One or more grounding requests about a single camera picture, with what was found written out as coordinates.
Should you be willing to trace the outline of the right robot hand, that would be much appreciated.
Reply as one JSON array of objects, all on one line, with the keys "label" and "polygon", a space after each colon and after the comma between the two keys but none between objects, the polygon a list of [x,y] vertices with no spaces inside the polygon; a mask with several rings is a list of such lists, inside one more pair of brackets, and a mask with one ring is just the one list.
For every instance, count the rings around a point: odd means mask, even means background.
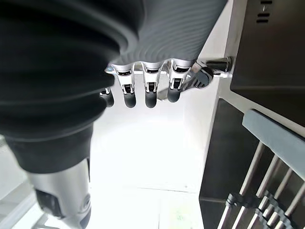
[{"label": "right robot hand", "polygon": [[226,6],[224,0],[3,0],[0,3],[0,133],[27,173],[43,212],[71,229],[91,217],[93,123],[114,103],[136,104],[142,64],[145,103],[213,78],[216,61],[187,77]]}]

